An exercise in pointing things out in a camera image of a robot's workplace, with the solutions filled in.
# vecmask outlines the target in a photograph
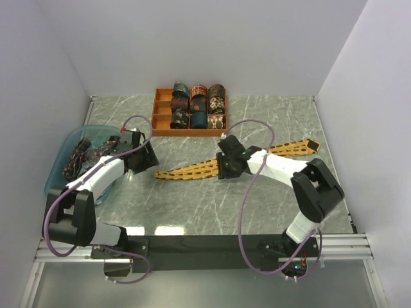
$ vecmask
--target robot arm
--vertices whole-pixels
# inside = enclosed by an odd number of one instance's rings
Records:
[[[255,146],[245,149],[233,135],[222,139],[218,145],[223,151],[217,153],[220,179],[239,177],[242,172],[256,174],[267,154],[266,150]],[[293,188],[300,211],[283,237],[295,244],[301,243],[344,199],[341,186],[318,158],[306,162],[269,153],[260,174]]]
[[[141,137],[145,139],[144,134],[141,132],[124,130],[118,145],[109,153],[109,156],[100,158],[100,161],[92,169],[65,187],[50,189],[44,218],[51,205],[62,193],[81,183],[81,186],[67,195],[53,212],[49,223],[50,239],[77,246],[104,244],[124,249],[127,247],[125,228],[97,222],[94,203],[112,182],[123,176],[128,170],[132,170],[133,173],[140,173],[159,164],[149,142],[136,152],[105,163],[115,155],[136,149],[141,144]],[[100,164],[103,164],[103,167],[93,174],[88,181],[84,182],[83,179],[92,174]],[[71,207],[73,207],[73,213],[67,214],[64,210]]]

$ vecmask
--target blue bin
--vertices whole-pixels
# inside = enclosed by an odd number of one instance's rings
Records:
[[[66,186],[69,183],[63,176],[63,169],[69,161],[74,148],[82,138],[89,139],[91,142],[89,149],[94,149],[102,146],[112,135],[120,136],[120,129],[106,125],[85,125],[73,130],[67,136],[66,141],[64,141],[63,146],[58,152],[44,187],[44,194],[47,196],[49,190],[56,185]],[[103,202],[109,196],[111,187],[110,185],[103,195],[98,198],[96,204]]]

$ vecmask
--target compartment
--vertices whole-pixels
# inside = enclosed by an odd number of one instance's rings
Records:
[[[171,115],[170,101],[154,101],[153,114]]]
[[[171,101],[173,98],[173,88],[157,88],[155,91],[156,101]]]
[[[226,131],[227,130],[227,116],[225,115],[225,114],[220,114],[220,115],[214,115],[214,114],[208,114],[208,116],[223,116],[223,123],[224,123],[224,128],[221,128],[221,129],[219,129],[219,128],[208,128],[207,127],[207,130],[209,130],[209,131]]]
[[[171,122],[171,113],[168,114],[155,114],[153,115],[153,129],[154,130],[171,130],[170,128]]]

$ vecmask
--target black metal bar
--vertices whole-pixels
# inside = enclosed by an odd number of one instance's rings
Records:
[[[279,265],[278,258],[291,256],[291,253],[284,251],[282,241],[281,234],[243,235],[244,248],[250,262],[265,271],[276,269]],[[133,252],[144,252],[152,263],[153,271],[248,268],[241,255],[236,235],[129,236],[128,243]],[[307,257],[316,257],[319,253],[317,240],[312,237],[303,250]],[[91,258],[124,257],[93,250]],[[134,259],[132,272],[145,271],[145,262]]]

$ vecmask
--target white enclosure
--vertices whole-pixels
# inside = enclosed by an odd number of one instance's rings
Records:
[[[38,0],[90,94],[317,94],[366,0]]]
[[[182,80],[318,96],[354,222],[392,307],[408,307],[411,2],[5,0],[0,10],[0,298],[17,307],[44,184],[91,95]]]

